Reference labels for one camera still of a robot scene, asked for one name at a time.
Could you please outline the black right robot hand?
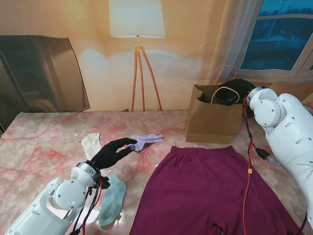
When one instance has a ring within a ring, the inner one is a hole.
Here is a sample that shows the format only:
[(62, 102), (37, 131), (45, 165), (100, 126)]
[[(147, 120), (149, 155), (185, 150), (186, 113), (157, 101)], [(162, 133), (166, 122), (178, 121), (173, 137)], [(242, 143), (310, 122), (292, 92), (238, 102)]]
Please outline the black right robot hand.
[(243, 79), (229, 80), (219, 85), (214, 91), (211, 103), (226, 106), (242, 104), (244, 98), (255, 88), (255, 85)]

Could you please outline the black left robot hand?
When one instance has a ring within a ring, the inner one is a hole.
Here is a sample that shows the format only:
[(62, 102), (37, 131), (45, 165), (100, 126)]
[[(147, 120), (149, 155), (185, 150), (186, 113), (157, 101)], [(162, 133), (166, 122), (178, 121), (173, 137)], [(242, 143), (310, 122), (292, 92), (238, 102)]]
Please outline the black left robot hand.
[(91, 164), (101, 169), (115, 165), (119, 160), (126, 157), (135, 150), (137, 140), (122, 138), (111, 141), (104, 145), (100, 151), (91, 159)]

